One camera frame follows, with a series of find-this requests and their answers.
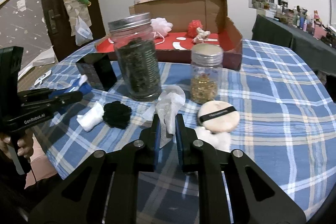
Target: black box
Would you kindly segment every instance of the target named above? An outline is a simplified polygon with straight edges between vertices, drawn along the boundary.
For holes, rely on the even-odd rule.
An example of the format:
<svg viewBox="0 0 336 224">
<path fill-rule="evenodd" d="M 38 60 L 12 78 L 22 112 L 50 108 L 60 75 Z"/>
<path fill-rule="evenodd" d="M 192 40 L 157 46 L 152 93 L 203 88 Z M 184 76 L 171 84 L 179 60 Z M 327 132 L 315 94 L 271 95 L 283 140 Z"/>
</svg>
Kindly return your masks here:
<svg viewBox="0 0 336 224">
<path fill-rule="evenodd" d="M 93 89 L 108 91 L 117 82 L 107 54 L 90 53 L 76 62 L 81 75 L 86 75 Z"/>
</svg>

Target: glass jar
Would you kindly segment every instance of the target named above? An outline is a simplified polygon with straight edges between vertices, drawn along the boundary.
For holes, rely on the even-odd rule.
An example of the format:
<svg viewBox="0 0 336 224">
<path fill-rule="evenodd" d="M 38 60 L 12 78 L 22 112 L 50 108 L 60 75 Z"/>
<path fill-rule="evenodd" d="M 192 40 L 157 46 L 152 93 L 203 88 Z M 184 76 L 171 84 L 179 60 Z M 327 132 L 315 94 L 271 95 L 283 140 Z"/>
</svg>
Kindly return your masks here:
<svg viewBox="0 0 336 224">
<path fill-rule="evenodd" d="M 161 94 L 161 80 L 150 13 L 109 22 L 109 29 L 130 98 L 156 100 Z"/>
<path fill-rule="evenodd" d="M 191 100 L 204 104 L 216 98 L 223 49 L 213 44 L 197 44 L 191 49 Z"/>
</svg>

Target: metal lid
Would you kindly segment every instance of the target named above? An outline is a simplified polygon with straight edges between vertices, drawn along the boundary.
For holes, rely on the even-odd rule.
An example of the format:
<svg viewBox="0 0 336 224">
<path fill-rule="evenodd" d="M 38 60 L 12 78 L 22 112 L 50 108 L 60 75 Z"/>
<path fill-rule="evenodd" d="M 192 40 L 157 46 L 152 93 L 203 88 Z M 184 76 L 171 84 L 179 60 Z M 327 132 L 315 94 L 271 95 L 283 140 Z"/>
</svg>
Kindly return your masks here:
<svg viewBox="0 0 336 224">
<path fill-rule="evenodd" d="M 117 21 L 109 22 L 109 30 L 110 32 L 125 30 L 129 28 L 138 27 L 141 25 L 149 24 L 151 22 L 151 14 L 143 13 L 136 14 L 124 19 L 119 19 Z"/>
<path fill-rule="evenodd" d="M 223 49 L 217 45 L 201 43 L 191 49 L 191 60 L 203 66 L 217 66 L 223 62 Z"/>
</svg>

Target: plastic bag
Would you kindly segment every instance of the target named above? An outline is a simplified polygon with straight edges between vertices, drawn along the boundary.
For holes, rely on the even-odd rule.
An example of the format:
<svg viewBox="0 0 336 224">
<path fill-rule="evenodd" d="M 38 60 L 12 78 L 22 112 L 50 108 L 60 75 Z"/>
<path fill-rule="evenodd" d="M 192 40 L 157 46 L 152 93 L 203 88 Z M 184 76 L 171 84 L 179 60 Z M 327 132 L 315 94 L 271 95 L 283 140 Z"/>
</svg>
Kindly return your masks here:
<svg viewBox="0 0 336 224">
<path fill-rule="evenodd" d="M 84 22 L 80 16 L 77 17 L 76 20 L 76 45 L 81 46 L 86 42 L 89 42 L 93 39 L 92 32 L 89 26 Z"/>
<path fill-rule="evenodd" d="M 146 120 L 152 121 L 154 112 L 157 112 L 161 125 L 160 148 L 172 140 L 176 130 L 175 116 L 184 104 L 184 91 L 177 85 L 168 85 L 157 99 L 157 104 L 153 104 L 142 115 Z"/>
</svg>

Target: door lock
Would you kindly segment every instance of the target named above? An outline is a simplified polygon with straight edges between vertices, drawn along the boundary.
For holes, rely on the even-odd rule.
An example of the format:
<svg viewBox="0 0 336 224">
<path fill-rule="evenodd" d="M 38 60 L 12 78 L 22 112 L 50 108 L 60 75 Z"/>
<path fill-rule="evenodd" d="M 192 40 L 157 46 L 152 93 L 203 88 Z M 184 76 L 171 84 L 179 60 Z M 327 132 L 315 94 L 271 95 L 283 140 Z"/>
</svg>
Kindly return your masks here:
<svg viewBox="0 0 336 224">
<path fill-rule="evenodd" d="M 56 34 L 56 33 L 58 33 L 58 30 L 57 30 L 57 27 L 56 27 L 55 19 L 58 18 L 58 17 L 61 17 L 61 15 L 54 15 L 54 10 L 49 10 L 48 14 L 49 14 L 51 33 Z"/>
</svg>

